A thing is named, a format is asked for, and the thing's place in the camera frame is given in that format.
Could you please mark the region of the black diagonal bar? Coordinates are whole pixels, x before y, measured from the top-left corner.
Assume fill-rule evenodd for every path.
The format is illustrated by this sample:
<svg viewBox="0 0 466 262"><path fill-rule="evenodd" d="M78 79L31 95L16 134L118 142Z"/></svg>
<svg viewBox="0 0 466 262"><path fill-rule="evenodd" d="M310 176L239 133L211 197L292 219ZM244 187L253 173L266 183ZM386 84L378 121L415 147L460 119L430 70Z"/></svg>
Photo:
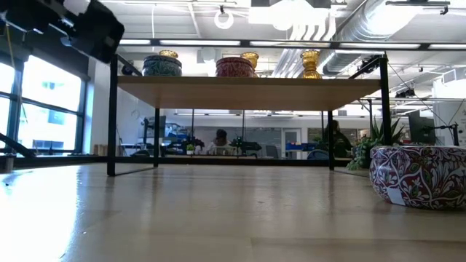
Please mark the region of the black diagonal bar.
<svg viewBox="0 0 466 262"><path fill-rule="evenodd" d="M16 153L21 154L25 158L35 158L36 154L32 150L26 148L22 144L0 133L0 141L4 142L7 146L12 148Z"/></svg>

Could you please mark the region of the large window black frame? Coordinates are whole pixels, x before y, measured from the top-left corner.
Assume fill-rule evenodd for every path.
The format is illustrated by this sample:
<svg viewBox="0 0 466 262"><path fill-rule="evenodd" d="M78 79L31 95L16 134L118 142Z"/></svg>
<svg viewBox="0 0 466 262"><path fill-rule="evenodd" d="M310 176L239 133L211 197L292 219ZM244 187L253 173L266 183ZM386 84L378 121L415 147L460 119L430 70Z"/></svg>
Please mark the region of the large window black frame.
<svg viewBox="0 0 466 262"><path fill-rule="evenodd" d="M87 82L38 57L0 56L0 134L36 155L81 151Z"/></svg>

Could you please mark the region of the green artificial plant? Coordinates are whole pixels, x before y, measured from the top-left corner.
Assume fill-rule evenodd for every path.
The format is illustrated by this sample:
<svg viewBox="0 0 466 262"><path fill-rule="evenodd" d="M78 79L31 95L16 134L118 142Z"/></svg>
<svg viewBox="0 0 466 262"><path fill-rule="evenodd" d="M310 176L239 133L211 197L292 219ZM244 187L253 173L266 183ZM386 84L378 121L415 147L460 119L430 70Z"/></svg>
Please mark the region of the green artificial plant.
<svg viewBox="0 0 466 262"><path fill-rule="evenodd" d="M400 118L396 119L390 127L391 146L400 145L400 138L403 133L404 126L398 130ZM371 134L369 137L361 139L355 147L355 152L352 161L346 166L348 170L368 169L371 164L371 149L374 146L381 146L384 142L384 125L378 126L376 123L371 125Z"/></svg>

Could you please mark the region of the purple patterned candle tin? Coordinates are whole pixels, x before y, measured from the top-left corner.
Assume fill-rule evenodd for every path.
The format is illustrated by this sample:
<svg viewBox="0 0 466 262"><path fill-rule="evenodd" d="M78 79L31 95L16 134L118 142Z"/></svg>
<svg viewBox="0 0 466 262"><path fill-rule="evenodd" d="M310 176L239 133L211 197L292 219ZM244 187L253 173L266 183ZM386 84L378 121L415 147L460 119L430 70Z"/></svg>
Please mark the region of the purple patterned candle tin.
<svg viewBox="0 0 466 262"><path fill-rule="evenodd" d="M428 210L466 208L466 148L377 146L369 179L386 202Z"/></svg>

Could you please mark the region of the gold vase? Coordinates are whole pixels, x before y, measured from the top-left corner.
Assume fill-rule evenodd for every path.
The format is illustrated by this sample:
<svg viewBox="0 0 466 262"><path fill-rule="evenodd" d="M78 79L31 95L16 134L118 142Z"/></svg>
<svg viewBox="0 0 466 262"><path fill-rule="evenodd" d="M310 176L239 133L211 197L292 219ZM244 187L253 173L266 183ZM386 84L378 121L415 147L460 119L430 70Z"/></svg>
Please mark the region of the gold vase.
<svg viewBox="0 0 466 262"><path fill-rule="evenodd" d="M255 52L244 52L240 56L239 76L258 78L256 66L259 55Z"/></svg>

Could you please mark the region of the blue patterned candle tin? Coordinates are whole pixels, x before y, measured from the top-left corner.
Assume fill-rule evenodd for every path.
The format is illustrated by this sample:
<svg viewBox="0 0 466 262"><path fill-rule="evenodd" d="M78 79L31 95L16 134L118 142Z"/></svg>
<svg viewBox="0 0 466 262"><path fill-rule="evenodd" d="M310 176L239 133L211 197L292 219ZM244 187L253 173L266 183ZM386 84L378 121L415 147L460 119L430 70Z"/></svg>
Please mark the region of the blue patterned candle tin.
<svg viewBox="0 0 466 262"><path fill-rule="evenodd" d="M144 76L182 76L182 64L174 57L151 55L144 59Z"/></svg>

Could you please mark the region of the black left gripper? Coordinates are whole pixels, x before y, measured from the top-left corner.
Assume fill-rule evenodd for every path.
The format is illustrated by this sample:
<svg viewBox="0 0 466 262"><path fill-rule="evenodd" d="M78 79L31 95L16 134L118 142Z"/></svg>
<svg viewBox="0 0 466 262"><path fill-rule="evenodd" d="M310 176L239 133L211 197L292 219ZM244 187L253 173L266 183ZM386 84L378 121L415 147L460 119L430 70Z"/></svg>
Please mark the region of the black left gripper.
<svg viewBox="0 0 466 262"><path fill-rule="evenodd" d="M85 12L74 20L72 32L61 42L88 57L110 63L124 32L124 25L109 8L98 0L90 0Z"/></svg>

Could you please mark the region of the person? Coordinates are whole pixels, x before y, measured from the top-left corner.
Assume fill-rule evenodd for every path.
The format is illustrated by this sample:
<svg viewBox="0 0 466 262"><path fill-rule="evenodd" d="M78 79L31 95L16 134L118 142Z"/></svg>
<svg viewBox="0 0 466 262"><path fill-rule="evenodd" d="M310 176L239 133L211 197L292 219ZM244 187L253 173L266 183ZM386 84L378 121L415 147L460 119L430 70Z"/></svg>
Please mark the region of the person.
<svg viewBox="0 0 466 262"><path fill-rule="evenodd" d="M235 153L235 148L231 146L231 142L227 139L227 132L223 129L216 131L216 136L207 147L208 155L215 156L232 156Z"/></svg>
<svg viewBox="0 0 466 262"><path fill-rule="evenodd" d="M336 158L347 158L350 156L352 145L349 139L341 132L339 122L331 122L333 130L333 153Z"/></svg>

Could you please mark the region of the black computer monitor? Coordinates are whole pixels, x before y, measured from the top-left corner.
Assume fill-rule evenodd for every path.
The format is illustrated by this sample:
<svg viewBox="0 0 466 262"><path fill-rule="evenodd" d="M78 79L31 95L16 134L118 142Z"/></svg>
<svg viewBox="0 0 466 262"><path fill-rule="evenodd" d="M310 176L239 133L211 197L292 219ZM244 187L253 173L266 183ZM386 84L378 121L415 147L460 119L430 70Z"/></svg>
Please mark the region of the black computer monitor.
<svg viewBox="0 0 466 262"><path fill-rule="evenodd" d="M435 144L434 119L422 117L415 111L408 114L408 123L412 143Z"/></svg>

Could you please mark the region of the black bar with light strips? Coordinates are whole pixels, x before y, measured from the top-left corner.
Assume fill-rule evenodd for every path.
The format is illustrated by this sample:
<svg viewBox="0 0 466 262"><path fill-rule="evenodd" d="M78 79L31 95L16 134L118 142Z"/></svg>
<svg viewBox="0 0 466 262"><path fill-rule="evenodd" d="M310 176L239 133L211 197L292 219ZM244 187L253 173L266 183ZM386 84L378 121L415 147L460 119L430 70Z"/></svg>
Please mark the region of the black bar with light strips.
<svg viewBox="0 0 466 262"><path fill-rule="evenodd" d="M258 47L285 49L348 49L399 51L466 51L466 43L451 42L395 42L395 41L291 41L239 39L122 39L122 47Z"/></svg>

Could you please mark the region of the black aluminium table frame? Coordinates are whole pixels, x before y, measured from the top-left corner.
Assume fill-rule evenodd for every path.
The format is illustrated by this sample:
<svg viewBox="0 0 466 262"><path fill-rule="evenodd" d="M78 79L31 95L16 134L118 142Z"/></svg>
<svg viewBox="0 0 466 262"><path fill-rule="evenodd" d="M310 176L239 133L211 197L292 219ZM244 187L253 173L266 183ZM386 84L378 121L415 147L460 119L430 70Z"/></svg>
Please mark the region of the black aluminium table frame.
<svg viewBox="0 0 466 262"><path fill-rule="evenodd" d="M16 168L65 166L74 164L106 163L106 156L40 156L35 158L17 157ZM292 166L327 167L328 160L301 159L257 159L254 157L234 156L175 156L160 157L159 164L206 164L206 165L250 165L250 166Z"/></svg>

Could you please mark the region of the silver ventilation duct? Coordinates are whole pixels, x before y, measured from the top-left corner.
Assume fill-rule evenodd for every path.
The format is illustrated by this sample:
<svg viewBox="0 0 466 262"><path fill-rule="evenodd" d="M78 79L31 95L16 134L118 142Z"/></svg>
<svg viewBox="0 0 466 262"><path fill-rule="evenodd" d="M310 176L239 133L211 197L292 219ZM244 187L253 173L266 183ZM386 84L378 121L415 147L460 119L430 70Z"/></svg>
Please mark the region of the silver ventilation duct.
<svg viewBox="0 0 466 262"><path fill-rule="evenodd" d="M387 1L394 0L367 0L333 40L387 41L422 10L415 6L386 5ZM341 53L341 50L322 50L319 66L324 74L337 75L359 57L359 54Z"/></svg>

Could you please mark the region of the pink patterned candle tin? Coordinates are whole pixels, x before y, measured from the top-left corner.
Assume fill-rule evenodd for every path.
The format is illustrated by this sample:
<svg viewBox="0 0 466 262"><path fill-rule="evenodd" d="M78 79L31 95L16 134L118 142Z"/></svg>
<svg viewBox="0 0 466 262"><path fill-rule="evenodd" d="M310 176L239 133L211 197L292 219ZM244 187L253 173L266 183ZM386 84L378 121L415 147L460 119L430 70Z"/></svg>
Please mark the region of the pink patterned candle tin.
<svg viewBox="0 0 466 262"><path fill-rule="evenodd" d="M242 57L224 57L216 62L217 77L253 77L252 63Z"/></svg>

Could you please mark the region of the wooden shelf black metal legs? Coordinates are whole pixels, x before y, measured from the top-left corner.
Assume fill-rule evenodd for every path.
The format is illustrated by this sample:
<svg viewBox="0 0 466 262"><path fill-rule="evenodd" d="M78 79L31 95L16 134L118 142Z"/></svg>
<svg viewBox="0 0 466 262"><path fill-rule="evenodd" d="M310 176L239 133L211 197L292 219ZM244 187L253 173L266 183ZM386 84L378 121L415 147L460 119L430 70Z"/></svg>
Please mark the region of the wooden shelf black metal legs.
<svg viewBox="0 0 466 262"><path fill-rule="evenodd" d="M329 121L333 119L334 110L380 91L383 143L390 145L387 58L379 57L370 64L379 67L379 79L360 79L360 71L348 79L169 77L143 76L121 55L114 55L110 62L106 173L117 175L116 165L120 162L116 156L119 89L153 106L157 113L163 108L325 111Z"/></svg>

